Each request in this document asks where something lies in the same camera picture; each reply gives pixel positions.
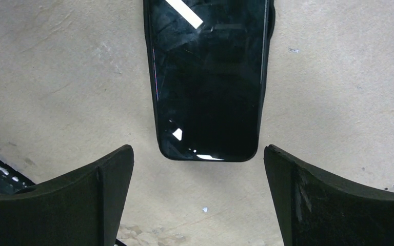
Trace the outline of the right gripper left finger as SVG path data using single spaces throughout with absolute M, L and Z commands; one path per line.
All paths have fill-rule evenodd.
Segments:
M 0 194 L 0 245 L 121 245 L 134 167 L 124 145 L 56 178 Z

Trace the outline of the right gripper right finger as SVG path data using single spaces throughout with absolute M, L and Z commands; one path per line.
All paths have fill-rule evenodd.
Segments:
M 284 245 L 394 245 L 394 193 L 269 145 L 265 171 Z

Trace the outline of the black phone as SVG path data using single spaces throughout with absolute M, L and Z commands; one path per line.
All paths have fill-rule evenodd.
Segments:
M 243 162 L 258 150 L 273 1 L 144 1 L 156 138 L 180 161 Z

